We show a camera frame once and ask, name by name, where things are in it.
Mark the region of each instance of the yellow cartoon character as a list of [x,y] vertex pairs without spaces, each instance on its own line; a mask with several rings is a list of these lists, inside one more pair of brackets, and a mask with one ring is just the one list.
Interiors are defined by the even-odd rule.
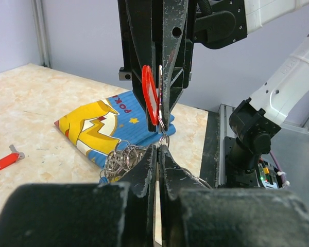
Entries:
[[116,129],[119,113],[109,101],[104,101],[83,105],[55,122],[75,146],[85,146],[81,151],[93,149],[107,155],[119,142],[118,138],[111,136]]

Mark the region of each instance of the wall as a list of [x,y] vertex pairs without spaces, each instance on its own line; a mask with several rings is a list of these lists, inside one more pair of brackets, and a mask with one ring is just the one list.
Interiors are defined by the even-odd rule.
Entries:
[[[131,88],[119,81],[123,66],[117,1],[46,0],[44,12],[54,69]],[[217,111],[237,106],[264,83],[309,33],[309,6],[281,17],[220,50],[194,49],[192,81],[180,102]],[[292,111],[299,125],[309,97]]]
[[40,64],[30,0],[0,0],[0,72]]

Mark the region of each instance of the screw hole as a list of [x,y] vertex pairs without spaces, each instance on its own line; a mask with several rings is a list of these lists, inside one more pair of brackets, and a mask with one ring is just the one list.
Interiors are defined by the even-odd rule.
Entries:
[[181,36],[182,31],[181,31],[180,28],[175,27],[175,28],[173,28],[173,31],[172,31],[171,33],[173,34],[173,36],[174,36],[175,38],[178,38],[178,37]]

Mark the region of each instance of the red keychain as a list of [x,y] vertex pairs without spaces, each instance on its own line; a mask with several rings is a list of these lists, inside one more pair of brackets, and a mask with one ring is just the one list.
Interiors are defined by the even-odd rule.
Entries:
[[10,145],[9,148],[12,153],[0,160],[0,170],[6,168],[7,166],[10,166],[11,164],[25,157],[24,153],[18,152],[14,145]]
[[146,106],[149,110],[151,122],[154,126],[157,126],[158,121],[158,96],[156,92],[156,85],[153,81],[153,75],[151,67],[149,65],[144,65],[142,68],[142,90]]

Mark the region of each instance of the table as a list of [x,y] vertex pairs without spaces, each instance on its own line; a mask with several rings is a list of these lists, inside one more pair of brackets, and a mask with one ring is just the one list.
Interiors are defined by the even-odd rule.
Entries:
[[[54,122],[80,105],[124,91],[33,64],[1,73],[0,158],[9,154],[9,145],[14,144],[25,153],[25,159],[0,171],[0,212],[22,184],[98,183],[100,168],[79,152]],[[180,166],[199,176],[208,112],[177,104],[172,114],[177,131],[170,138],[171,154]],[[157,200],[156,241],[161,243],[159,207]]]

